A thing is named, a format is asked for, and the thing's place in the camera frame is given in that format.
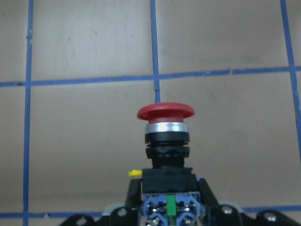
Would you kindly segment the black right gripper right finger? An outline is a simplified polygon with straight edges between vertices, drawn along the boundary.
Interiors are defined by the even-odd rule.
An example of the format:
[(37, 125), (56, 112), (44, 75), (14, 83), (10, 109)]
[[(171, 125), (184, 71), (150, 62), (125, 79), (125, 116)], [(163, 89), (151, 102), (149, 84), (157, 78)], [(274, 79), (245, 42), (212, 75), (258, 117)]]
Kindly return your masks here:
[(203, 226), (243, 226), (240, 213), (228, 204), (219, 204), (210, 186), (204, 178), (198, 182), (200, 202), (205, 207), (201, 217)]

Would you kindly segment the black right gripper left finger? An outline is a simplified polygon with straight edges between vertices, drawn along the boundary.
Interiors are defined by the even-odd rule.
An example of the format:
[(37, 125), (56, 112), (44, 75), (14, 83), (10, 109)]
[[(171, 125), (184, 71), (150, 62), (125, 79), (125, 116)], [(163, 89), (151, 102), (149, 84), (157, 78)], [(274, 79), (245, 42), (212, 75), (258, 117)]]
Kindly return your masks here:
[(131, 179), (125, 202), (109, 205), (102, 213), (102, 226), (137, 226), (141, 206), (141, 179)]

